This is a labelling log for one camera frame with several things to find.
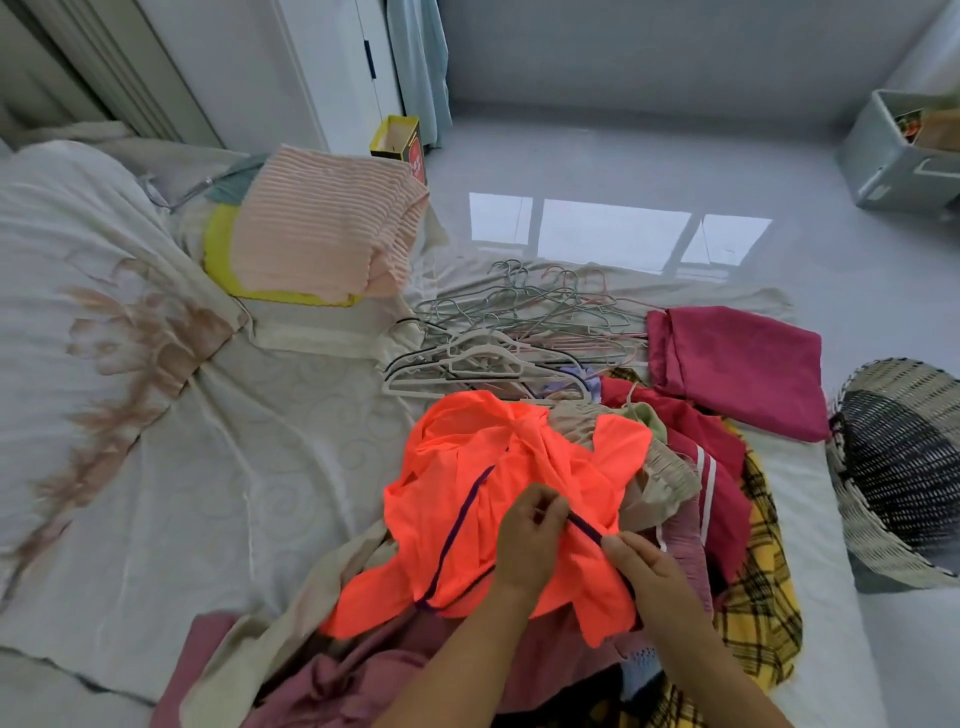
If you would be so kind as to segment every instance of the pile of clothes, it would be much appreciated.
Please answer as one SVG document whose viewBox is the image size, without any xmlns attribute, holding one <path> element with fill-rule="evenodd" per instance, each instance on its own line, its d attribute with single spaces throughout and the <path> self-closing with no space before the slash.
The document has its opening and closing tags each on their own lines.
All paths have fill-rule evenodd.
<svg viewBox="0 0 960 728">
<path fill-rule="evenodd" d="M 204 269 L 230 295 L 351 306 L 403 289 L 429 192 L 404 161 L 282 146 L 206 196 Z"/>
<path fill-rule="evenodd" d="M 672 358 L 654 388 L 614 370 L 598 377 L 598 403 L 547 408 L 470 391 L 432 406 L 385 491 L 383 520 L 323 557 L 279 619 L 197 617 L 152 725 L 372 723 L 485 595 L 500 519 L 533 481 L 565 495 L 570 517 L 497 724 L 703 724 L 664 677 L 600 549 L 621 529 L 677 560 L 762 688 L 785 680 L 803 623 L 769 488 L 733 426 L 689 401 L 710 374 L 683 366 L 683 315 L 665 323 Z M 667 373 L 683 393 L 664 392 Z"/>
</svg>

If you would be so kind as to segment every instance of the white stripe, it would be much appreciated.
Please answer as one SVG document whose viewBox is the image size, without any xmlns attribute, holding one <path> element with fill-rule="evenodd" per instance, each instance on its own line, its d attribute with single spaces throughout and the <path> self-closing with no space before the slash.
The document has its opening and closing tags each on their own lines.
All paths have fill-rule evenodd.
<svg viewBox="0 0 960 728">
<path fill-rule="evenodd" d="M 699 445 L 697 446 L 697 477 L 701 480 L 704 479 L 704 458 L 707 457 L 707 454 L 704 452 L 704 449 Z"/>
<path fill-rule="evenodd" d="M 654 529 L 654 533 L 657 535 L 657 543 L 660 544 L 660 550 L 666 553 L 666 541 L 663 539 L 663 526 L 657 526 Z"/>
<path fill-rule="evenodd" d="M 713 507 L 713 486 L 717 480 L 717 461 L 709 459 L 709 475 L 707 476 L 707 497 L 704 498 L 704 520 L 700 526 L 700 543 L 707 543 L 707 533 L 710 531 L 710 509 Z"/>
</svg>

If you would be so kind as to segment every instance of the hand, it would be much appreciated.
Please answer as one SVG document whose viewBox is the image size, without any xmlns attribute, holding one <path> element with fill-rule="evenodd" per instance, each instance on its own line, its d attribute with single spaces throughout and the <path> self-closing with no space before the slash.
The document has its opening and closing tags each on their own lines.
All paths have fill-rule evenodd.
<svg viewBox="0 0 960 728">
<path fill-rule="evenodd" d="M 689 690 L 706 665 L 731 659 L 672 556 L 636 533 L 604 536 L 602 546 L 633 585 L 636 610 L 674 684 Z"/>
<path fill-rule="evenodd" d="M 519 596 L 533 612 L 557 565 L 560 535 L 570 504 L 552 488 L 533 483 L 500 522 L 491 591 Z"/>
</svg>

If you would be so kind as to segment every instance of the orange shirt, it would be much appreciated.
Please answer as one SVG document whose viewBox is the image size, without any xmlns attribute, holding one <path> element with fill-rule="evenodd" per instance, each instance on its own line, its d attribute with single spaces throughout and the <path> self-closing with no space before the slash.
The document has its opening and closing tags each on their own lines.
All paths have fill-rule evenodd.
<svg viewBox="0 0 960 728">
<path fill-rule="evenodd" d="M 588 535 L 616 533 L 626 484 L 643 465 L 652 434 L 641 423 L 601 415 L 593 452 L 546 422 L 547 409 L 498 400 L 489 392 L 444 397 L 414 427 L 400 477 L 384 493 L 384 521 L 397 556 L 344 587 L 321 626 L 354 637 L 413 603 L 465 617 L 486 594 L 500 521 L 530 483 L 570 501 L 557 568 L 533 616 L 572 603 L 590 646 L 626 632 L 635 606 L 619 572 Z"/>
</svg>

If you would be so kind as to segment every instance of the purple trim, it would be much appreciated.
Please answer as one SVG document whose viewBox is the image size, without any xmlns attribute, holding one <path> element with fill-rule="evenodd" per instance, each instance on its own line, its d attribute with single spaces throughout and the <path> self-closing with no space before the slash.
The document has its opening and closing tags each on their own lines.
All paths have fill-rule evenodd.
<svg viewBox="0 0 960 728">
<path fill-rule="evenodd" d="M 486 579 L 491 574 L 493 569 L 496 567 L 496 564 L 494 564 L 489 569 L 485 570 L 482 574 L 477 576 L 472 582 L 470 582 L 469 586 L 467 586 L 467 588 L 464 589 L 458 597 L 456 597 L 453 601 L 451 601 L 446 606 L 435 607 L 432 604 L 430 604 L 430 599 L 432 599 L 434 595 L 437 593 L 437 587 L 440 584 L 440 574 L 441 574 L 441 571 L 443 571 L 444 569 L 444 559 L 446 559 L 446 554 L 453 547 L 453 542 L 456 540 L 457 534 L 460 533 L 460 528 L 463 526 L 464 521 L 467 519 L 467 512 L 469 511 L 470 506 L 473 505 L 473 502 L 476 500 L 477 494 L 480 492 L 480 486 L 487 481 L 487 478 L 490 477 L 490 473 L 492 473 L 493 468 L 495 467 L 496 467 L 495 465 L 489 466 L 486 470 L 480 473 L 480 476 L 473 482 L 473 485 L 470 486 L 470 491 L 469 493 L 467 493 L 467 498 L 464 500 L 464 504 L 460 506 L 460 513 L 457 514 L 457 520 L 453 523 L 453 526 L 450 528 L 450 532 L 446 535 L 446 541 L 444 541 L 444 547 L 440 551 L 440 561 L 437 564 L 437 570 L 434 571 L 433 579 L 430 580 L 430 586 L 427 587 L 427 590 L 426 592 L 423 593 L 423 596 L 415 602 L 415 606 L 417 607 L 417 609 L 421 609 L 424 612 L 430 612 L 432 614 L 436 614 L 438 612 L 442 612 L 443 610 L 449 609 L 458 601 L 460 601 L 462 598 L 464 598 L 464 596 L 468 595 L 481 581 Z M 584 535 L 586 535 L 587 538 L 589 538 L 591 541 L 597 544 L 597 546 L 600 546 L 600 542 L 603 539 L 602 534 L 596 528 L 594 528 L 589 523 L 587 523 L 582 516 L 574 513 L 573 511 L 570 511 L 570 514 L 567 516 L 567 519 L 570 521 L 572 525 L 575 525 L 577 528 L 583 531 Z M 634 594 L 633 586 L 630 584 L 629 581 L 627 581 L 626 577 L 622 577 L 622 578 L 623 578 L 623 583 L 626 584 L 627 589 L 630 592 L 630 597 L 634 598 L 636 595 Z"/>
<path fill-rule="evenodd" d="M 437 570 L 433 574 L 433 580 L 430 582 L 430 586 L 427 587 L 426 592 L 423 593 L 423 596 L 416 601 L 417 607 L 428 607 L 429 604 L 427 604 L 427 601 L 432 599 L 433 595 L 437 593 L 437 585 L 440 583 L 440 572 L 444 568 L 444 559 L 446 558 L 446 554 L 450 551 L 450 547 L 453 546 L 453 541 L 457 538 L 457 534 L 460 533 L 460 527 L 464 524 L 464 520 L 467 518 L 467 511 L 476 500 L 477 493 L 480 492 L 480 486 L 484 484 L 495 467 L 496 465 L 489 466 L 486 470 L 480 473 L 480 477 L 473 481 L 473 485 L 470 486 L 470 492 L 467 493 L 467 499 L 464 500 L 464 504 L 460 506 L 460 513 L 457 514 L 457 520 L 453 523 L 453 527 L 450 529 L 450 532 L 446 534 L 444 547 L 440 551 L 440 563 L 437 564 Z"/>
<path fill-rule="evenodd" d="M 571 523 L 573 523 L 575 526 L 577 526 L 577 528 L 583 531 L 584 534 L 586 534 L 587 538 L 589 538 L 595 544 L 600 546 L 600 541 L 603 539 L 603 536 L 601 535 L 600 531 L 598 531 L 596 528 L 594 528 L 589 523 L 584 521 L 584 519 L 581 516 L 578 516 L 573 511 L 570 511 L 570 515 L 567 516 L 567 519 Z"/>
</svg>

